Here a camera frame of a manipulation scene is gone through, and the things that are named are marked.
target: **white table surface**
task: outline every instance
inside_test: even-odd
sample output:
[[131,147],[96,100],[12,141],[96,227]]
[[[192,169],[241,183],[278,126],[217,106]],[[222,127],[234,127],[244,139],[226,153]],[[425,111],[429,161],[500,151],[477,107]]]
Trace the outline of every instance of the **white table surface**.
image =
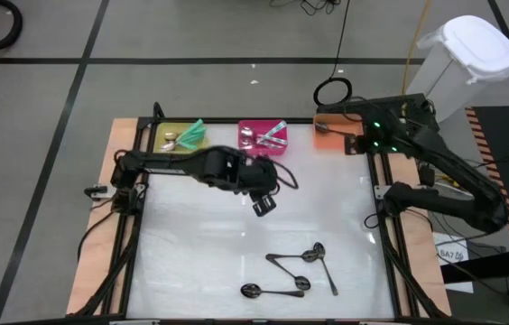
[[[311,125],[289,125],[289,146],[276,160],[300,188],[282,186],[277,208],[258,218],[249,197],[210,189],[191,177],[152,175],[134,266],[128,318],[390,319],[393,308],[379,232],[363,226],[375,212],[364,155],[318,151]],[[208,125],[211,144],[236,146],[236,125]],[[267,262],[321,242],[338,287],[333,296],[320,261],[279,262],[310,279],[304,298],[263,294],[247,299],[245,283],[296,290]]]

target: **pink container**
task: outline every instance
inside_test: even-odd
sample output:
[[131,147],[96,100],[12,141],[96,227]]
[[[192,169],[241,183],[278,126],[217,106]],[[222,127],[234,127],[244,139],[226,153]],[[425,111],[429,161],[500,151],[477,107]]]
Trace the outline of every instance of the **pink container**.
[[[239,149],[245,149],[246,152],[253,156],[258,155],[269,155],[269,156],[277,156],[282,155],[284,151],[287,149],[287,144],[276,144],[274,142],[270,142],[272,144],[276,144],[277,148],[269,148],[265,145],[257,144],[256,143],[256,137],[258,135],[265,135],[267,132],[271,131],[272,128],[277,126],[279,123],[283,122],[283,120],[276,119],[276,120],[242,120],[238,122],[238,148]],[[245,137],[241,135],[240,130],[243,127],[248,127],[251,130],[253,130],[253,138],[252,145],[244,145],[243,140],[245,140]],[[287,126],[283,129],[279,130],[277,133],[272,135],[272,137],[282,139],[284,141],[287,140]]]

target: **label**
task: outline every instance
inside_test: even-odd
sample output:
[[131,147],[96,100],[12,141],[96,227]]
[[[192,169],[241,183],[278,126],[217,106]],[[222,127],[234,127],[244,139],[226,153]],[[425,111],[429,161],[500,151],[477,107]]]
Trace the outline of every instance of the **label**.
[[[435,245],[445,242],[451,242],[453,240],[462,239],[459,236],[450,236],[447,234],[433,233]],[[467,251],[467,240],[459,240],[455,243],[449,243],[441,246],[437,246],[437,254],[451,263],[463,262],[469,259],[469,253]],[[440,265],[445,265],[447,262],[439,259]],[[468,283],[450,283],[445,284],[445,288],[448,290],[455,290],[463,293],[473,293],[473,284]]]

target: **orange warning stripe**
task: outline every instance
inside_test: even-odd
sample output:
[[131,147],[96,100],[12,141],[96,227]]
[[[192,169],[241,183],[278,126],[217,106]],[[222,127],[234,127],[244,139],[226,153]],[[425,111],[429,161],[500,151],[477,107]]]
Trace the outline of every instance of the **orange warning stripe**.
[[491,155],[491,149],[489,148],[489,144],[487,143],[486,136],[483,133],[481,125],[479,124],[479,119],[477,118],[477,114],[472,107],[468,107],[465,109],[465,113],[467,114],[467,120],[471,125],[471,131],[473,132],[473,136],[477,142],[477,147],[479,148],[479,152],[481,153],[481,158],[484,163],[490,163],[486,165],[487,174],[489,177],[499,185],[499,190],[505,200],[505,205],[509,208],[509,197],[507,195],[507,190],[504,188],[504,183],[501,179],[501,174],[497,170],[497,165],[494,162],[495,159]]
[[489,147],[484,145],[478,145],[479,151],[482,153],[491,153],[491,150],[489,150]]

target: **white lid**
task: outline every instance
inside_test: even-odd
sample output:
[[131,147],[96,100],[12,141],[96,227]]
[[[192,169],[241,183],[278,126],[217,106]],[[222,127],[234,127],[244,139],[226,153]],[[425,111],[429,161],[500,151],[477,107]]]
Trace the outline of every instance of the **white lid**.
[[441,28],[441,41],[451,55],[477,79],[509,76],[509,40],[491,23],[460,16]]

